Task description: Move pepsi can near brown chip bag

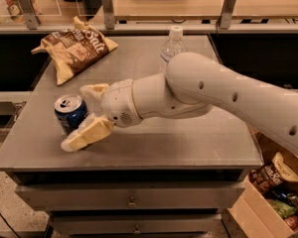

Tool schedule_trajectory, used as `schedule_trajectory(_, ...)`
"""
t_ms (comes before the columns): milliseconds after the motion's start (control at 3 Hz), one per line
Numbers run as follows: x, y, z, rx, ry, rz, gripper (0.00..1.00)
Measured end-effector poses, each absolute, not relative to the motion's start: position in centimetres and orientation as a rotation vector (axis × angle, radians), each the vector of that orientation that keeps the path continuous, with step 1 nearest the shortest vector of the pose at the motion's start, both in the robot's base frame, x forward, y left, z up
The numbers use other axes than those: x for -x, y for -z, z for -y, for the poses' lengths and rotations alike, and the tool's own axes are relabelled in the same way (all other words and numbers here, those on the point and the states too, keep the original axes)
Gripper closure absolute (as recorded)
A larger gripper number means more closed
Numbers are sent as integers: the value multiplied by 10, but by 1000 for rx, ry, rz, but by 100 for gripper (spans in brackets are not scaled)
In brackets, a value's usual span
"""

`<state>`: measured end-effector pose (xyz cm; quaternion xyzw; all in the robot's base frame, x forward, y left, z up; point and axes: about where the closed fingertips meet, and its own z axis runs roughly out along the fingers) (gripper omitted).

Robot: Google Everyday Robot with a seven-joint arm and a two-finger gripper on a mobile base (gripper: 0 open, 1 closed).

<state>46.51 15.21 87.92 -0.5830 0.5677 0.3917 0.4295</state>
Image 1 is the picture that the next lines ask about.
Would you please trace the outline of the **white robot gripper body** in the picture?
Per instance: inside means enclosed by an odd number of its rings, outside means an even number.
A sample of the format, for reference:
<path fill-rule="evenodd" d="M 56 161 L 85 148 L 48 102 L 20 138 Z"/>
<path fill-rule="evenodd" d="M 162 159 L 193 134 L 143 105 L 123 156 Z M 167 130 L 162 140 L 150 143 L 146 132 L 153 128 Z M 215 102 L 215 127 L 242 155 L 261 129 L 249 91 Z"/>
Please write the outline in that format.
<path fill-rule="evenodd" d="M 103 114 L 120 128 L 142 122 L 133 101 L 132 84 L 132 79 L 115 82 L 101 96 L 100 108 Z"/>

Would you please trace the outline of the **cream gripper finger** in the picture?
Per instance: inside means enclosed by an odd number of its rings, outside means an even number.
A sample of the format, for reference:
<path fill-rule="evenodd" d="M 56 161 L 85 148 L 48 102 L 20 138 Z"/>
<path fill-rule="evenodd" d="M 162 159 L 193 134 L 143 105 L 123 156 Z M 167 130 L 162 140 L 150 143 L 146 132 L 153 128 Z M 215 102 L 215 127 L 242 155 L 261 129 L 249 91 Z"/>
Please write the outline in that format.
<path fill-rule="evenodd" d="M 93 112 L 97 115 L 102 113 L 102 110 L 100 108 L 100 102 L 101 102 L 103 93 L 108 88 L 109 88 L 109 85 L 107 83 L 101 83 L 101 84 L 84 85 L 79 89 L 82 95 L 82 98 L 86 102 L 90 112 Z"/>
<path fill-rule="evenodd" d="M 91 113 L 61 142 L 61 148 L 66 152 L 76 152 L 106 138 L 113 128 L 114 123 L 107 117 Z"/>

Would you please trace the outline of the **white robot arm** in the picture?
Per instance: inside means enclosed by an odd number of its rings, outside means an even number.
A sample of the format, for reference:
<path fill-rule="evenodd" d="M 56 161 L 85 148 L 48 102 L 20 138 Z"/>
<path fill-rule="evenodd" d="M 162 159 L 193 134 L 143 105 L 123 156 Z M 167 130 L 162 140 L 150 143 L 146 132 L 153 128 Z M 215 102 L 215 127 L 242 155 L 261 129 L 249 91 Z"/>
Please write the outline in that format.
<path fill-rule="evenodd" d="M 298 156 L 298 92 L 244 76 L 200 54 L 179 53 L 163 72 L 85 85 L 80 92 L 95 100 L 102 115 L 88 115 L 62 141 L 67 152 L 109 136 L 114 127 L 138 125 L 151 117 L 198 117 L 216 106 Z"/>

